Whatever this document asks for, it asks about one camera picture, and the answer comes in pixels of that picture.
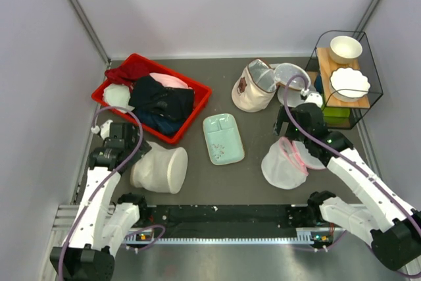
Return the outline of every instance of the white flower-shaped plate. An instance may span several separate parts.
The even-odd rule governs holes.
[[[351,67],[335,70],[329,78],[329,86],[335,97],[344,102],[354,102],[370,89],[368,78]]]

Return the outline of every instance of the cable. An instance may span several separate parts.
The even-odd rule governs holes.
[[[331,237],[333,237],[334,234],[335,234],[335,224],[334,223],[330,223],[329,235]]]
[[[126,235],[126,238],[127,238],[127,237],[130,237],[130,236],[133,236],[133,235],[138,235],[138,234],[140,234],[140,233],[142,233],[142,232],[144,232],[146,230],[150,230],[150,229],[154,229],[154,228],[160,228],[161,229],[161,233],[158,235],[158,237],[154,238],[153,241],[151,241],[150,243],[148,243],[145,247],[136,248],[137,249],[136,253],[138,251],[142,251],[142,250],[146,250],[146,249],[151,248],[165,234],[165,227],[163,225],[161,225],[161,224],[154,224],[154,225],[150,225],[150,226],[141,228],[140,230],[136,230],[135,232],[132,232],[132,233]]]
[[[331,250],[333,247],[335,247],[335,245],[337,245],[337,243],[338,243],[340,240],[342,240],[342,238],[344,238],[346,234],[347,234],[347,231],[344,231],[344,232],[342,233],[342,235],[340,235],[340,237],[338,237],[338,238],[336,239],[336,241],[334,241],[331,245],[326,246],[326,248],[324,247],[324,248],[317,249],[317,248],[313,248],[313,247],[311,247],[311,246],[309,246],[309,247],[307,247],[307,248],[301,248],[301,247],[291,246],[291,248],[296,249],[296,250],[299,250],[299,251],[307,251],[307,252],[309,252],[309,253],[317,253],[317,252],[321,251],[322,249],[324,249],[324,250],[328,251],[328,250]]]
[[[135,153],[138,151],[138,149],[140,148],[140,145],[142,143],[143,140],[143,129],[142,129],[142,125],[139,121],[139,119],[137,118],[136,115],[134,115],[132,112],[130,112],[128,109],[124,108],[124,107],[103,107],[101,109],[99,109],[94,115],[93,115],[93,119],[92,119],[92,124],[91,126],[94,127],[96,125],[96,120],[97,117],[99,115],[99,113],[105,111],[105,110],[109,110],[109,109],[118,109],[118,110],[123,110],[126,111],[129,115],[131,115],[137,125],[139,126],[139,131],[140,131],[140,136],[139,136],[139,141],[137,142],[136,146],[134,147],[133,151],[130,153],[130,155],[128,155],[126,157],[126,159],[124,159],[113,171],[110,172],[110,174],[104,178],[103,181],[101,181],[101,183],[96,187],[96,189],[92,192],[91,196],[89,197],[89,199],[87,200],[88,202],[92,202],[93,198],[97,195],[98,191],[101,189],[101,187],[112,177],[115,175],[116,172],[118,172],[130,159],[132,159],[132,157],[135,155]],[[78,217],[76,218],[76,220],[73,222],[72,227],[70,227],[69,233],[62,245],[61,248],[61,252],[60,252],[60,257],[59,257],[59,281],[64,281],[63,278],[63,261],[64,261],[64,255],[66,253],[66,250],[69,246],[70,243],[70,239],[72,238],[72,235],[74,233],[74,231],[76,230],[76,227],[79,225],[82,217],[85,215],[85,212],[87,210],[87,206],[85,206],[79,213]]]
[[[304,83],[307,87],[307,85],[309,84],[309,81],[307,80],[307,78],[305,78],[303,75],[294,75],[292,76],[287,84],[285,85],[285,91],[284,91],[284,105],[287,105],[287,93],[288,93],[288,89],[289,89],[289,85],[291,85],[292,81],[296,78],[301,78],[304,80]],[[369,178],[370,175],[364,170],[362,169],[360,166],[358,166],[356,163],[354,163],[352,160],[350,160],[348,157],[342,155],[340,152],[338,152],[337,150],[335,150],[334,148],[330,147],[329,145],[326,145],[325,143],[322,143],[320,140],[318,140],[317,138],[315,138],[314,136],[310,135],[309,133],[307,133],[299,124],[298,122],[293,118],[291,111],[289,110],[288,106],[285,106],[285,111],[287,113],[288,118],[290,119],[290,121],[292,122],[292,124],[295,125],[295,127],[307,138],[309,138],[310,140],[312,140],[314,143],[322,146],[324,149],[327,149],[328,151],[330,151],[331,153],[333,153],[335,156],[338,156],[340,158],[342,158],[344,161],[346,161],[347,163],[349,163],[353,168],[357,169],[359,172],[361,172],[366,178]],[[382,192],[394,205],[396,205],[396,207],[400,210],[400,212],[402,212],[402,214],[404,214],[406,216],[406,218],[409,220],[409,222],[414,226],[416,232],[418,233],[418,235],[420,235],[421,237],[421,227],[416,223],[416,221],[411,217],[411,215],[407,212],[407,210],[405,210],[405,208],[398,202],[396,201],[396,199],[389,194],[389,192],[387,192],[381,185],[379,185],[379,183],[377,183],[377,181],[373,181],[372,182],[373,185],[379,189],[380,192]],[[400,274],[401,276],[404,276],[406,278],[420,278],[421,277],[421,271],[417,274],[413,274],[413,275],[409,275],[409,274],[405,274],[403,272],[400,271],[396,271],[396,273]]]

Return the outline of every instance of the pink cloth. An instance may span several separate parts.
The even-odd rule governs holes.
[[[189,89],[189,86],[187,86],[184,81],[178,79],[177,77],[166,74],[159,74],[158,72],[152,72],[149,75],[164,87]]]

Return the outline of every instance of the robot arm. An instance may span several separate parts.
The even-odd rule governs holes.
[[[365,164],[358,151],[353,148],[353,144],[342,133],[327,129],[322,110],[316,103],[299,105],[291,110],[291,114],[308,134],[350,159],[368,174],[367,177],[346,160],[313,142],[294,125],[289,124],[285,136],[291,141],[303,142],[309,153],[340,177],[366,207],[357,209],[333,193],[316,192],[308,202],[314,221],[332,222],[344,227],[370,245],[375,256],[391,270],[398,270],[419,257],[421,237],[395,202],[398,202],[418,225],[421,224],[421,212],[392,192]],[[282,107],[278,114],[276,132],[279,133],[283,122],[290,120]],[[395,202],[384,192],[393,197]]]
[[[135,224],[144,224],[150,216],[145,199],[128,194],[118,200],[112,217],[106,222],[112,193],[121,178],[118,172],[99,188],[89,202],[98,185],[134,150],[139,141],[138,129],[131,123],[112,123],[109,120],[95,132],[104,142],[102,147],[94,149],[89,155],[87,182],[78,215],[85,206],[89,207],[64,255],[63,276],[66,281],[109,281],[114,270],[114,258],[129,229]],[[143,141],[121,173],[150,150],[150,145]],[[62,247],[54,247],[50,254],[50,261],[57,272],[61,251]]]

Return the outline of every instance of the red plastic basket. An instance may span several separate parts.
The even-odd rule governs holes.
[[[131,54],[123,62],[123,64],[131,64],[131,63],[136,63],[136,62],[143,62],[147,64],[151,72],[159,72],[161,74],[168,74],[168,75],[177,77],[183,80],[189,87],[193,88],[193,90],[195,91],[195,101],[193,104],[193,112],[190,114],[190,116],[184,122],[183,126],[178,130],[178,132],[173,137],[169,138],[168,136],[161,134],[160,132],[148,127],[147,125],[142,124],[143,130],[155,135],[156,137],[160,138],[162,141],[165,141],[166,143],[175,145],[181,140],[183,134],[189,128],[190,124],[195,120],[197,115],[199,115],[200,111],[202,111],[202,109],[206,106],[208,99],[212,94],[212,90],[209,87],[199,82],[196,82],[195,80],[192,80],[191,78],[181,75],[178,72],[175,72],[172,69],[169,69],[168,67],[165,67],[149,59],[146,59],[145,57],[142,57],[138,54]],[[109,105],[103,100],[104,89],[108,87],[109,85],[111,85],[110,80],[108,79],[105,80],[102,83],[102,85],[100,85],[92,93],[92,99],[102,104],[103,106]],[[116,110],[116,109],[111,109],[111,111],[115,113],[116,115],[119,115],[122,118],[125,118],[126,120],[136,124],[136,121],[130,115],[121,113],[119,110]]]

